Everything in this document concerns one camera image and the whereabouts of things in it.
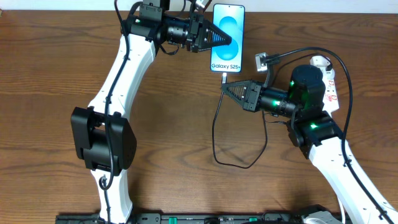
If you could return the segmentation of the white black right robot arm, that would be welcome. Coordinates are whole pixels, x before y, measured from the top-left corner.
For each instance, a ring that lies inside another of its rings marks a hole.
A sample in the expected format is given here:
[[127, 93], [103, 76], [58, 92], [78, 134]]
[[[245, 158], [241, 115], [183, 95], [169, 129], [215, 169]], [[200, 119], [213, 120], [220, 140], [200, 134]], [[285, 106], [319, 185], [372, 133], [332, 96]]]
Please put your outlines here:
[[325, 106], [325, 67], [299, 65], [287, 91], [254, 80], [224, 83], [221, 89], [250, 112], [285, 116], [292, 144], [322, 173], [353, 223], [397, 223], [397, 210], [387, 202], [354, 157], [344, 132]]

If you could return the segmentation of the blue screen smartphone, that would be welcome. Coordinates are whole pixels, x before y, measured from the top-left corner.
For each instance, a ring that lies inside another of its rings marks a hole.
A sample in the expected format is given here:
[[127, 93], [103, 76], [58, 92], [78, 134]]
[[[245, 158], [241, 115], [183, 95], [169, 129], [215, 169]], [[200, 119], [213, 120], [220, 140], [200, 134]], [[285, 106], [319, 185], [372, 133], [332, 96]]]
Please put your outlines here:
[[219, 46], [211, 50], [212, 72], [239, 73], [243, 62], [245, 7], [235, 4], [215, 4], [213, 23], [221, 33], [211, 37]]

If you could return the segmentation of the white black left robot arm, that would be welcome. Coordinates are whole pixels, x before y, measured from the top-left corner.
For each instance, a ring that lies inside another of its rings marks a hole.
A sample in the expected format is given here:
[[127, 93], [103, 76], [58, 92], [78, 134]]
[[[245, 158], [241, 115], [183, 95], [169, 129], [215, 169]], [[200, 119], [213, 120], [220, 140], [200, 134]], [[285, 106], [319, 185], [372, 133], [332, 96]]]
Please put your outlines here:
[[135, 2], [123, 19], [118, 53], [103, 86], [86, 108], [76, 107], [71, 126], [76, 155], [91, 171], [99, 191], [98, 223], [127, 223], [133, 210], [127, 170], [137, 139], [129, 123], [142, 78], [165, 49], [163, 43], [198, 53], [229, 45], [232, 38], [204, 18], [209, 1], [192, 1], [186, 18], [167, 13], [168, 0]]

